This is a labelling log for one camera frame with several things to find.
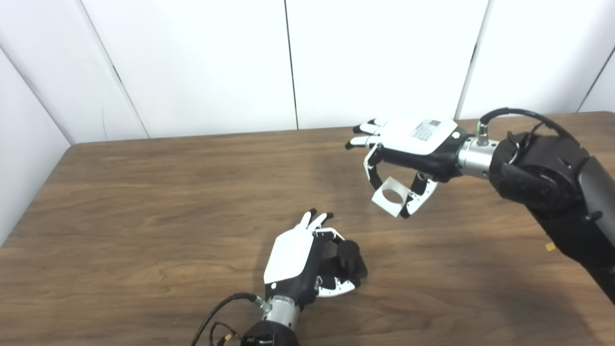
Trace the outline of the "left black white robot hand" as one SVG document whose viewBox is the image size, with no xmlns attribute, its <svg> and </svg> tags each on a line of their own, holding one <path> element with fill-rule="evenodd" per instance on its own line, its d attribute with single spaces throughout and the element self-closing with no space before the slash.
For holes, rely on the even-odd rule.
<svg viewBox="0 0 615 346">
<path fill-rule="evenodd" d="M 336 297 L 360 287 L 365 270 L 353 273 L 340 259 L 324 258 L 328 243 L 338 250 L 351 243 L 336 229 L 325 226 L 333 217 L 331 212 L 317 214 L 311 209 L 294 228 L 279 234 L 264 270 L 266 299 L 286 297 L 305 309 L 318 297 Z"/>
</svg>

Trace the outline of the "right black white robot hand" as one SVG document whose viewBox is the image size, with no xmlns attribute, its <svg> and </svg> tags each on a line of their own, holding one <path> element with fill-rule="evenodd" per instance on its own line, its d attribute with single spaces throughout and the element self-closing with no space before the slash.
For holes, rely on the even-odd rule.
<svg viewBox="0 0 615 346">
<path fill-rule="evenodd" d="M 439 183 L 461 176 L 458 153 L 472 134 L 447 118 L 376 118 L 352 129 L 345 149 L 369 151 L 363 169 L 375 189 L 372 201 L 394 217 L 409 218 Z M 383 180 L 378 164 L 386 162 L 416 171 L 411 187 L 392 177 Z"/>
</svg>

